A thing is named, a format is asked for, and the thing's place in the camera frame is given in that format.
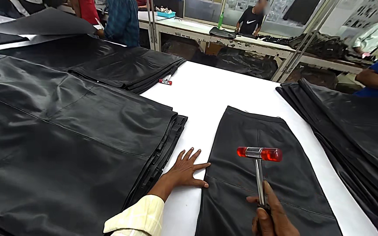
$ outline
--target cream striped sleeve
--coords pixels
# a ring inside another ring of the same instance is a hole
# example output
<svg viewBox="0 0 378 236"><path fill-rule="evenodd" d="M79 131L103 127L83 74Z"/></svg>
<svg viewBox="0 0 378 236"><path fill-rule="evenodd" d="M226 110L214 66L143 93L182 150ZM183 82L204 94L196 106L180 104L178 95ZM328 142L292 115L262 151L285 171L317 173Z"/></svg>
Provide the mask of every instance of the cream striped sleeve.
<svg viewBox="0 0 378 236"><path fill-rule="evenodd" d="M112 236L160 236L163 200L155 195L142 197L135 205L105 222L103 233Z"/></svg>

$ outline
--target black nike t-shirt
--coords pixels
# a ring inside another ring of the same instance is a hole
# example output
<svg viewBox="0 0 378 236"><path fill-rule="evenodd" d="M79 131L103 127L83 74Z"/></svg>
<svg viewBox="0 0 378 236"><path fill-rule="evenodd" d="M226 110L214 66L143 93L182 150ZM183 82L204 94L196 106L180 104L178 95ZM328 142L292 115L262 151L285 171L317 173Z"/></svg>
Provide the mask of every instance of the black nike t-shirt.
<svg viewBox="0 0 378 236"><path fill-rule="evenodd" d="M252 13L252 8L247 8L239 19L239 23L241 23L240 34L251 35L256 26L260 27L262 25L263 13L254 14Z"/></svg>

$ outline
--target finger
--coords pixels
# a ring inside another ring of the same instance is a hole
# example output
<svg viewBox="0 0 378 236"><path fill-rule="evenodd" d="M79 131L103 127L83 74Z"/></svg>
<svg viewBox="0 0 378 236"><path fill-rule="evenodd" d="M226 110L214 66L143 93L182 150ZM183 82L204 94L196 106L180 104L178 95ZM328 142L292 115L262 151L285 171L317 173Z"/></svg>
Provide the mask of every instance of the finger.
<svg viewBox="0 0 378 236"><path fill-rule="evenodd" d="M257 218L262 230L262 236L274 236L273 223L270 216L266 213L265 209L258 208L256 210Z"/></svg>
<svg viewBox="0 0 378 236"><path fill-rule="evenodd" d="M177 160L176 160L176 162L178 162L178 161L181 161L182 160L182 157L183 157L183 154L185 154L185 150L183 150L183 151L181 151L180 153L179 153L179 156L177 156Z"/></svg>
<svg viewBox="0 0 378 236"><path fill-rule="evenodd" d="M200 188L208 188L209 187L207 182L200 180L200 179L193 179L191 186L200 187Z"/></svg>
<svg viewBox="0 0 378 236"><path fill-rule="evenodd" d="M201 170L203 168L207 168L208 166L210 166L211 163L204 163L204 164L197 164L197 165L193 165L193 170Z"/></svg>
<svg viewBox="0 0 378 236"><path fill-rule="evenodd" d="M252 234L253 236L260 235L259 231L257 230L257 215L252 219Z"/></svg>
<svg viewBox="0 0 378 236"><path fill-rule="evenodd" d="M194 163L194 162L196 161L196 158L199 156L200 153L201 153L201 149L198 149L198 150L196 151L196 153L194 153L194 154L189 158L189 160L191 160L192 163Z"/></svg>
<svg viewBox="0 0 378 236"><path fill-rule="evenodd" d="M276 228L285 228L288 226L289 220L281 205L281 202L276 197L272 188L267 181L265 182L265 193L270 206L271 215Z"/></svg>
<svg viewBox="0 0 378 236"><path fill-rule="evenodd" d="M183 160L189 160L190 155L192 154L193 147L189 149L189 151L183 157Z"/></svg>
<svg viewBox="0 0 378 236"><path fill-rule="evenodd" d="M259 197L258 196L248 196L246 198L246 200L249 203L258 203L259 202Z"/></svg>

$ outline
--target blue tray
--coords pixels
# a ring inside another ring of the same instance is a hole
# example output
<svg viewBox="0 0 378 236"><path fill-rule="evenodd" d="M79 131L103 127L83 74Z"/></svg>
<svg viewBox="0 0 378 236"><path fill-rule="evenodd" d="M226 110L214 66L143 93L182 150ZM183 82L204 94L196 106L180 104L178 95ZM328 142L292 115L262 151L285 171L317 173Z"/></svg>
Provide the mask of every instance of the blue tray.
<svg viewBox="0 0 378 236"><path fill-rule="evenodd" d="M176 16L176 12L172 11L171 14L167 14L167 13L158 11L157 16L162 16L162 17L165 17L165 18L172 18L172 17Z"/></svg>

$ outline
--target white shirt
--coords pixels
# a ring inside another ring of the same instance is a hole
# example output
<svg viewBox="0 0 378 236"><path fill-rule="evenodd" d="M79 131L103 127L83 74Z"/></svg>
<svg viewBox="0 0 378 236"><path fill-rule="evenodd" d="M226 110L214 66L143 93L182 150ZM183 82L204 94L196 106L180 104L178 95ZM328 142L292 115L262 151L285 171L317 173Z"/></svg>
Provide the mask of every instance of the white shirt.
<svg viewBox="0 0 378 236"><path fill-rule="evenodd" d="M361 47L363 52L371 53L378 48L378 23L368 27L354 42L353 47Z"/></svg>

